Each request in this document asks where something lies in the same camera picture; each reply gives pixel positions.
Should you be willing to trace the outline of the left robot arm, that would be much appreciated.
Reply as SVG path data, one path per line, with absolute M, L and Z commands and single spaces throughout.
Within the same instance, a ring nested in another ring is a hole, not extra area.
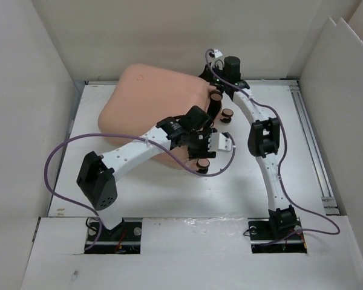
M 117 213 L 117 181 L 141 163 L 177 147 L 186 147 L 190 159 L 215 158 L 215 152 L 209 151 L 209 138 L 216 132 L 212 123 L 208 113 L 193 106 L 185 115 L 164 118 L 116 150 L 84 156 L 76 182 L 99 215 L 107 238 L 116 240 L 125 229 Z

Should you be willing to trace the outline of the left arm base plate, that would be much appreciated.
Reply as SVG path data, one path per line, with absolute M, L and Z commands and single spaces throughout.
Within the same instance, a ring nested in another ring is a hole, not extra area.
M 114 237 L 104 227 L 99 231 L 99 223 L 94 218 L 87 218 L 85 225 L 85 254 L 140 254 L 142 219 L 126 219 L 123 230 Z

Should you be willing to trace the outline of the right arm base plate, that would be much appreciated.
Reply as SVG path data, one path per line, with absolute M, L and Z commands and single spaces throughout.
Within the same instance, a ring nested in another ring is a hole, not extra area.
M 249 219 L 243 236 L 250 239 L 252 254 L 307 254 L 304 235 L 297 233 L 301 221 L 281 232 L 274 233 L 267 219 Z

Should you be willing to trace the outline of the pink suitcase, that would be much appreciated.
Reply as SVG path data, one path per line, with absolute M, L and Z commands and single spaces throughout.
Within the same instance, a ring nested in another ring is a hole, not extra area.
M 212 117 L 214 128 L 222 99 L 223 93 L 199 77 L 135 64 L 124 70 L 99 115 L 98 127 L 108 142 L 122 147 L 164 118 L 185 115 L 193 106 L 198 106 Z M 210 159 L 189 160 L 186 147 L 177 147 L 151 159 L 184 167 L 198 175 L 207 173 L 210 165 Z

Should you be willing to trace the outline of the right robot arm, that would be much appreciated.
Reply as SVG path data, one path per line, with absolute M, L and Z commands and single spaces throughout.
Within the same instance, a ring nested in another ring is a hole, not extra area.
M 254 99 L 250 86 L 241 80 L 239 58 L 225 57 L 222 68 L 215 67 L 222 56 L 220 50 L 208 49 L 200 77 L 223 89 L 250 123 L 247 146 L 260 167 L 265 183 L 269 212 L 267 230 L 276 242 L 288 239 L 301 233 L 302 229 L 295 212 L 297 205 L 288 196 L 281 174 L 287 155 L 287 137 L 281 118 L 273 107 Z

